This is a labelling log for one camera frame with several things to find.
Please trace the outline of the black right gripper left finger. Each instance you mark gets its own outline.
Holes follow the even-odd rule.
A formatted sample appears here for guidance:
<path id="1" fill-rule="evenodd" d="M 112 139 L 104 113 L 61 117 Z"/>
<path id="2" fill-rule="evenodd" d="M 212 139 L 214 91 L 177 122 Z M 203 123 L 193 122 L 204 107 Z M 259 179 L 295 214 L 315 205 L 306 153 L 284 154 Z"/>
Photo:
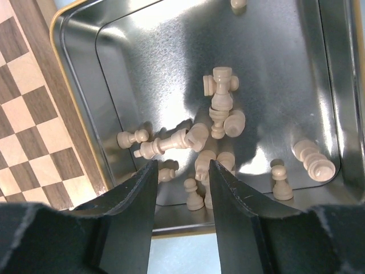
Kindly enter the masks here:
<path id="1" fill-rule="evenodd" d="M 146 273 L 155 217 L 156 160 L 131 178 L 71 211 L 94 225 L 86 263 L 99 273 Z"/>

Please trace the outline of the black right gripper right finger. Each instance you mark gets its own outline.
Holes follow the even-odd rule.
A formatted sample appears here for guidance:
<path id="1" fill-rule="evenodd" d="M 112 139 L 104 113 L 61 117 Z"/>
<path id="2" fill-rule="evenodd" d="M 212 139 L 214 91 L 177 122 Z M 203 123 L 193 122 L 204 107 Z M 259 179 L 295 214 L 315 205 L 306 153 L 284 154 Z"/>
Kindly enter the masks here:
<path id="1" fill-rule="evenodd" d="M 288 237 L 286 217 L 299 211 L 250 187 L 222 164 L 209 166 L 222 273 L 300 273 L 303 254 Z"/>

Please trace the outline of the white king piece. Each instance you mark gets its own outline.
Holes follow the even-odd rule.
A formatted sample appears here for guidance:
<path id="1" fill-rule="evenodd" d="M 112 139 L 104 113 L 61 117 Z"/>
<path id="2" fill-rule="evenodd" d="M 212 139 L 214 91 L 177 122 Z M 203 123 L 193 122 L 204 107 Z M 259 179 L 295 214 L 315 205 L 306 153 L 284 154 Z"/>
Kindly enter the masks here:
<path id="1" fill-rule="evenodd" d="M 182 130 L 176 131 L 169 138 L 156 138 L 152 142 L 144 142 L 141 144 L 140 149 L 134 151 L 133 154 L 136 158 L 143 157 L 144 159 L 152 159 L 156 155 L 163 155 L 165 151 L 169 149 L 189 148 L 184 141 L 188 131 L 187 128 L 183 128 Z"/>

